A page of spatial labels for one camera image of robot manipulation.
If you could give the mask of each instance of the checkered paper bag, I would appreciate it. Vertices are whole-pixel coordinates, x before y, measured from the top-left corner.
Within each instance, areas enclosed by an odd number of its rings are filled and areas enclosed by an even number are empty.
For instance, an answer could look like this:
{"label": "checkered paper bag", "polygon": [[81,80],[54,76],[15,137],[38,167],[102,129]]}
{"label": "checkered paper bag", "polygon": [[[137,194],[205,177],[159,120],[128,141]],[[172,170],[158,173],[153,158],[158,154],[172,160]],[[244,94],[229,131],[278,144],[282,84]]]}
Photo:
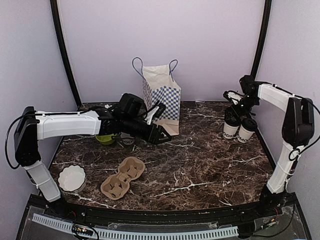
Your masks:
{"label": "checkered paper bag", "polygon": [[[141,72],[135,67],[135,60],[141,61]],[[132,60],[132,66],[142,77],[142,89],[144,101],[150,109],[157,101],[165,105],[165,111],[154,124],[161,125],[171,135],[179,134],[179,116],[181,87],[173,79],[173,71],[178,65],[178,60],[172,60],[168,65],[143,66],[141,58]]]}

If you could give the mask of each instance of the black pole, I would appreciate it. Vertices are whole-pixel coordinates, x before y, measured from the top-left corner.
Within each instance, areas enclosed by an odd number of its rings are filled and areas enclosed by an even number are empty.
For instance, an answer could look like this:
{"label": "black pole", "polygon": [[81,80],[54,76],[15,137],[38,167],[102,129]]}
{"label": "black pole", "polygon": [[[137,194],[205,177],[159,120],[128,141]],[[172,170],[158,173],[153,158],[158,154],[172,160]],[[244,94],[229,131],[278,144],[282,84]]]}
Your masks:
{"label": "black pole", "polygon": [[64,40],[64,35],[62,32],[62,27],[61,27],[61,22],[60,22],[60,17],[59,17],[59,10],[58,10],[58,3],[57,0],[50,0],[51,3],[51,12],[52,12],[52,18],[53,18],[53,23],[54,23],[54,28],[55,28],[55,34],[56,38],[58,40],[58,45],[60,48],[60,53],[65,69],[66,76],[68,78],[70,88],[73,94],[73,98],[75,100],[76,105],[78,108],[82,105],[81,99],[79,96],[79,92],[77,89],[77,85],[75,82],[74,75],[72,74],[68,54],[67,54],[67,49],[65,45],[65,40]]}
{"label": "black pole", "polygon": [[262,56],[262,51],[263,51],[264,45],[265,45],[269,17],[270,17],[270,12],[271,12],[271,3],[272,3],[272,0],[265,0],[265,2],[264,2],[264,10],[263,10],[260,35],[259,35],[258,44],[256,46],[256,52],[255,52],[254,61],[253,61],[251,74],[250,74],[251,76],[253,76],[254,79],[256,79],[256,76],[257,76],[259,63],[260,63],[261,56]]}

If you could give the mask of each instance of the brown marble table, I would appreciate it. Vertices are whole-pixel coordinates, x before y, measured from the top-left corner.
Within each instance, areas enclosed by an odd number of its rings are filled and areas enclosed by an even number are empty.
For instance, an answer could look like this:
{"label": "brown marble table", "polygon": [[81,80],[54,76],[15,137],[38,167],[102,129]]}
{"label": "brown marble table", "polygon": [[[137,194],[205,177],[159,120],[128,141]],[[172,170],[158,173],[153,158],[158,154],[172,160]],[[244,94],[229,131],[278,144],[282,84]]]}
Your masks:
{"label": "brown marble table", "polygon": [[[105,104],[85,104],[82,109]],[[180,135],[171,142],[148,144],[136,139],[125,147],[101,145],[94,136],[65,137],[50,167],[55,180],[63,168],[80,165],[87,173],[84,190],[64,193],[70,203],[143,211],[198,210],[258,201],[273,170],[254,134],[245,144],[222,136],[228,102],[182,102]],[[129,156],[144,161],[142,176],[119,200],[100,191]]]}

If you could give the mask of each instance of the lavender wall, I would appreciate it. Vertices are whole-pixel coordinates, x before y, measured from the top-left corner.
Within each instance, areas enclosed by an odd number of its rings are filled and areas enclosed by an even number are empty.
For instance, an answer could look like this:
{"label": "lavender wall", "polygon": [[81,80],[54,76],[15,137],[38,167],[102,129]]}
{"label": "lavender wall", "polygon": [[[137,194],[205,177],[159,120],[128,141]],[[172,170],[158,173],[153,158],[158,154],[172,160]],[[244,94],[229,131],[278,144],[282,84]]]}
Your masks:
{"label": "lavender wall", "polygon": [[[27,106],[73,111],[76,105],[59,52],[50,1],[1,0],[0,19],[0,238],[12,240],[30,193],[37,191],[23,168],[12,170],[5,160],[7,128]],[[39,143],[47,166],[59,140]],[[13,148],[11,136],[12,160]]]}
{"label": "lavender wall", "polygon": [[131,61],[146,66],[177,58],[182,100],[222,100],[249,74],[264,1],[61,0],[60,16],[83,102],[142,95]]}
{"label": "lavender wall", "polygon": [[[276,83],[320,107],[320,4],[317,0],[273,1],[258,81]],[[280,156],[284,113],[264,103],[257,107],[260,130],[273,156]],[[315,112],[315,134],[320,120]],[[296,192],[313,239],[320,239],[319,144],[306,151],[299,161],[288,189]]]}

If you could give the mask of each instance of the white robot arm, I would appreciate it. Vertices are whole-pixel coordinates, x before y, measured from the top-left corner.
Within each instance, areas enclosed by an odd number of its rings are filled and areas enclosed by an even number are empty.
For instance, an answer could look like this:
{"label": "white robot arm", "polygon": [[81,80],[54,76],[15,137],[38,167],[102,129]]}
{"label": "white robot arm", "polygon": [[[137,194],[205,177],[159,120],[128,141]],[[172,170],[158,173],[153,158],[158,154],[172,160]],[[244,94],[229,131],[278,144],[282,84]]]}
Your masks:
{"label": "white robot arm", "polygon": [[168,142],[172,137],[159,125],[152,123],[165,110],[162,103],[140,114],[144,101],[125,93],[113,107],[93,107],[88,111],[44,112],[27,107],[14,133],[15,159],[45,199],[59,200],[61,192],[50,172],[41,161],[38,140],[70,135],[110,135],[127,133],[152,144]]}
{"label": "white robot arm", "polygon": [[312,101],[296,96],[274,84],[254,81],[251,76],[244,76],[240,80],[244,96],[235,102],[235,92],[226,91],[223,96],[233,105],[225,110],[226,119],[239,121],[240,117],[251,113],[254,105],[263,100],[285,112],[282,126],[282,151],[276,168],[264,186],[260,195],[260,202],[264,205],[277,202],[285,192],[289,179],[294,174],[300,153],[307,147],[314,135],[314,111]]}

